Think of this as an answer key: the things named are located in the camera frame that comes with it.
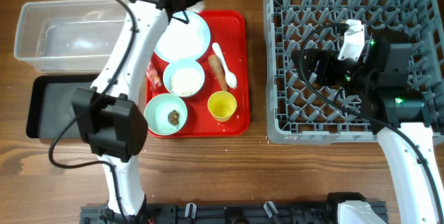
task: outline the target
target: gray dish rack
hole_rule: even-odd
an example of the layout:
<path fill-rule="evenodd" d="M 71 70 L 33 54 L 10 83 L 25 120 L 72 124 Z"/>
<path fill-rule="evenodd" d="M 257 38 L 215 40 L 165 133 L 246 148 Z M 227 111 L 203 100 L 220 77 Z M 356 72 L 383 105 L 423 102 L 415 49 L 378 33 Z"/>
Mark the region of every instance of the gray dish rack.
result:
<path fill-rule="evenodd" d="M 432 114 L 434 143 L 444 141 L 444 31 L 436 0 L 264 0 L 267 48 L 266 115 L 268 138 L 278 144 L 331 144 L 376 141 L 369 122 L 343 113 L 316 98 L 299 79 L 291 53 L 311 30 L 344 19 L 360 19 L 373 29 L 408 34 L 414 43 L 409 85 L 421 91 Z M 324 29 L 308 48 L 339 50 L 335 32 Z M 339 87 L 317 87 L 330 100 Z M 338 101 L 360 109 L 358 96 Z"/>

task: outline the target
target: wooden table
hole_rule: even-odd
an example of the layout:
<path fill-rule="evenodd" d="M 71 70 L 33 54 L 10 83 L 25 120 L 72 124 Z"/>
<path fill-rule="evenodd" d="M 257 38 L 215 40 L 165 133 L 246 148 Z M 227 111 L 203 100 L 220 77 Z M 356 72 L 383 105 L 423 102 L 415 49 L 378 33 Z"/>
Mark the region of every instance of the wooden table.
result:
<path fill-rule="evenodd" d="M 13 57 L 15 29 L 28 1 L 0 0 L 0 222 L 77 223 L 80 207 L 103 204 L 108 190 L 100 166 L 62 170 L 47 156 L 49 143 L 25 135 L 33 81 L 39 76 Z M 444 8 L 443 0 L 438 0 Z M 247 23 L 251 125 L 236 138 L 148 138 L 140 154 L 149 203 L 289 203 L 321 200 L 329 192 L 358 191 L 385 200 L 399 223 L 391 174 L 378 144 L 274 145 L 266 138 L 266 47 L 262 0 L 207 0 L 208 9 L 238 10 Z M 89 146 L 58 146 L 56 159 L 96 159 Z M 436 147 L 441 175 L 444 146 Z"/>

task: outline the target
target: mint green bowl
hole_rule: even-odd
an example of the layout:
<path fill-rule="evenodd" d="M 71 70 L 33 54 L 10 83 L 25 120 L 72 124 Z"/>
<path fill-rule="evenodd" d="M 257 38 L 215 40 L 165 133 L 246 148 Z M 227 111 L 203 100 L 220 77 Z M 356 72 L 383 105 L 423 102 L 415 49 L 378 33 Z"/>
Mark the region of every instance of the mint green bowl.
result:
<path fill-rule="evenodd" d="M 168 114 L 173 110 L 179 113 L 179 124 L 176 126 L 168 122 Z M 160 94 L 148 102 L 144 116 L 148 122 L 148 129 L 153 133 L 172 135 L 185 125 L 188 109 L 180 97 L 173 94 Z"/>

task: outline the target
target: white spoon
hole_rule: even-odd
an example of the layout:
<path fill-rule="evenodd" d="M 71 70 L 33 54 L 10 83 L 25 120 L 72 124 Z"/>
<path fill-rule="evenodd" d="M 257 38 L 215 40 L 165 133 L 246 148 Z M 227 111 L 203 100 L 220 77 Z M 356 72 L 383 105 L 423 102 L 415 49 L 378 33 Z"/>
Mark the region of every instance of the white spoon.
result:
<path fill-rule="evenodd" d="M 225 62 L 225 58 L 223 57 L 223 53 L 221 50 L 221 46 L 219 46 L 218 43 L 213 43 L 212 45 L 214 53 L 219 57 L 221 60 L 223 69 L 225 70 L 225 81 L 227 82 L 227 85 L 230 86 L 230 88 L 234 89 L 237 87 L 237 79 L 236 75 L 234 75 L 227 67 L 227 63 Z"/>

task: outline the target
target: green light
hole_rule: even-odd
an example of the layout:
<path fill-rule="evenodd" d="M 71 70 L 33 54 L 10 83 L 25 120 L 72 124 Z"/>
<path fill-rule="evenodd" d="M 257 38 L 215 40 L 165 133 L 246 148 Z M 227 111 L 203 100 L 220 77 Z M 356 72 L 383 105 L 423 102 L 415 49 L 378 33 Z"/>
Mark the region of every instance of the green light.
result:
<path fill-rule="evenodd" d="M 402 98 L 395 98 L 395 103 L 400 104 L 402 102 L 404 102 L 404 99 L 402 99 Z"/>

